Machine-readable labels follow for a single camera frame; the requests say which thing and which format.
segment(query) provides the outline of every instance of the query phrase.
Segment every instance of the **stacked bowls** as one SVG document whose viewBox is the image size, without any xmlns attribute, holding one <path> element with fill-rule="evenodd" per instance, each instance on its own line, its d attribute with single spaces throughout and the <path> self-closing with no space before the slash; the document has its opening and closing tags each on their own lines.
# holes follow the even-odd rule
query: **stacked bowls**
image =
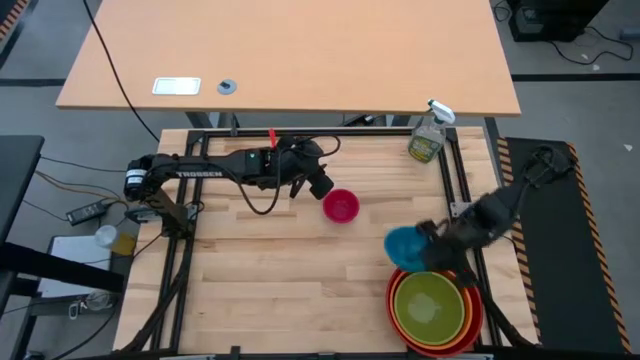
<svg viewBox="0 0 640 360">
<path fill-rule="evenodd" d="M 387 285 L 386 303 L 395 331 L 424 356 L 451 357 L 471 350 L 482 328 L 478 289 L 458 287 L 453 272 L 396 269 Z"/>
</svg>

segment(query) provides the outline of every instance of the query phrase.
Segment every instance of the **butcher block tabletop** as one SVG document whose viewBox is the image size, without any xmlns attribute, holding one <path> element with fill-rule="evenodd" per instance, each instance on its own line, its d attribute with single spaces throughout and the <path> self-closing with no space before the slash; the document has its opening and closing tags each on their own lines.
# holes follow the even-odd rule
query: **butcher block tabletop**
<svg viewBox="0 0 640 360">
<path fill-rule="evenodd" d="M 163 131 L 158 152 L 182 154 L 187 132 Z M 458 136 L 472 196 L 493 191 L 497 182 L 483 129 L 458 128 Z M 394 266 L 383 241 L 394 227 L 448 216 L 438 161 L 423 164 L 411 158 L 407 136 L 340 139 L 341 150 L 321 163 L 328 165 L 335 188 L 351 190 L 360 199 L 360 213 L 350 224 L 326 219 L 308 184 L 295 199 L 283 188 L 275 209 L 259 216 L 233 182 L 204 180 L 205 209 L 198 216 L 180 354 L 229 353 L 234 345 L 243 353 L 406 351 L 385 312 L 385 288 Z M 316 141 L 325 152 L 336 143 L 332 138 Z M 213 138 L 208 152 L 222 155 L 268 144 L 267 137 Z M 450 153 L 449 159 L 455 180 Z M 164 189 L 175 197 L 177 187 L 172 180 Z M 258 209 L 267 208 L 273 197 L 273 190 L 246 190 Z M 159 232 L 159 223 L 143 225 L 138 248 Z M 166 251 L 167 239 L 160 238 L 136 257 L 115 349 L 131 341 L 155 307 Z M 484 249 L 484 256 L 494 299 L 518 330 L 535 341 L 513 245 L 499 240 Z M 164 347 L 172 317 L 170 308 Z M 483 334 L 489 343 L 487 331 Z"/>
</svg>

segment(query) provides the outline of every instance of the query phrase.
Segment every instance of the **orange black warning tape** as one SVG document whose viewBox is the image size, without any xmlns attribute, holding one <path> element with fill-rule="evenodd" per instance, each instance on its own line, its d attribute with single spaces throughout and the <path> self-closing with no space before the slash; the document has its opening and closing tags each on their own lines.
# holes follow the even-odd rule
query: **orange black warning tape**
<svg viewBox="0 0 640 360">
<path fill-rule="evenodd" d="M 511 167 L 511 157 L 509 155 L 509 143 L 505 138 L 498 138 L 496 142 L 498 143 L 498 156 L 500 161 L 500 170 L 502 172 L 502 181 L 505 186 L 508 186 L 513 182 L 513 168 Z M 518 267 L 520 268 L 520 276 L 522 277 L 524 291 L 527 294 L 527 300 L 529 301 L 529 310 L 531 311 L 533 326 L 536 329 L 538 342 L 542 343 L 540 327 L 538 326 L 538 315 L 536 313 L 533 285 L 531 283 L 531 274 L 529 273 L 527 248 L 524 244 L 524 233 L 522 231 L 522 224 L 520 223 L 519 218 L 516 219 L 516 222 L 513 223 L 513 227 L 511 228 L 511 239 L 513 239 L 513 247 L 516 252 L 516 258 L 518 259 Z"/>
<path fill-rule="evenodd" d="M 9 35 L 9 31 L 11 28 L 18 23 L 18 19 L 20 18 L 20 14 L 27 7 L 27 0 L 17 0 L 13 5 L 13 8 L 7 14 L 7 18 L 0 23 L 0 41 L 4 40 L 7 35 Z"/>
<path fill-rule="evenodd" d="M 604 248 L 602 247 L 602 242 L 600 242 L 600 233 L 598 232 L 598 227 L 596 226 L 596 218 L 593 215 L 593 209 L 591 208 L 591 201 L 589 201 L 589 194 L 587 193 L 587 187 L 584 184 L 584 178 L 582 177 L 582 170 L 580 169 L 580 164 L 578 163 L 578 153 L 576 152 L 575 146 L 573 144 L 567 143 L 569 146 L 569 152 L 573 157 L 573 160 L 576 163 L 576 180 L 578 180 L 578 187 L 580 188 L 580 195 L 582 196 L 582 203 L 584 205 L 584 211 L 587 215 L 589 227 L 591 228 L 591 237 L 593 238 L 593 245 L 596 249 L 596 255 L 598 256 L 598 261 L 600 262 L 600 269 L 602 270 L 602 277 L 604 278 L 605 286 L 607 287 L 607 292 L 609 293 L 609 302 L 611 303 L 611 308 L 613 311 L 613 316 L 616 319 L 618 324 L 618 332 L 620 333 L 620 342 L 622 343 L 622 347 L 628 353 L 631 353 L 631 343 L 629 342 L 629 335 L 627 335 L 627 329 L 624 326 L 624 320 L 622 319 L 622 313 L 620 312 L 620 306 L 618 305 L 618 300 L 616 298 L 616 292 L 613 288 L 613 280 L 611 279 L 611 274 L 609 273 L 609 267 L 607 266 L 607 258 L 604 255 Z"/>
</svg>

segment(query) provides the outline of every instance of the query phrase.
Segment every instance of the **blue bowl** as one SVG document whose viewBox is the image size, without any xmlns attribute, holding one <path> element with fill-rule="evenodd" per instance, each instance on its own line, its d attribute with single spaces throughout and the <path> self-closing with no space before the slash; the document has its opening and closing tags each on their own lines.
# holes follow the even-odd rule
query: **blue bowl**
<svg viewBox="0 0 640 360">
<path fill-rule="evenodd" d="M 429 245 L 428 237 L 415 226 L 395 228 L 384 238 L 384 250 L 396 266 L 407 272 L 427 271 L 420 253 Z"/>
</svg>

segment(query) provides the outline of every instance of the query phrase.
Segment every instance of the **red clip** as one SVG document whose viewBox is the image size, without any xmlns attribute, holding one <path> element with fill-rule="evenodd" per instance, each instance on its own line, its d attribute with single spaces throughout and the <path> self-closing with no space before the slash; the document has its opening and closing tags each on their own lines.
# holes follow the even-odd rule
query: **red clip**
<svg viewBox="0 0 640 360">
<path fill-rule="evenodd" d="M 269 129 L 269 138 L 271 139 L 271 148 L 276 148 L 276 131 L 273 128 Z"/>
</svg>

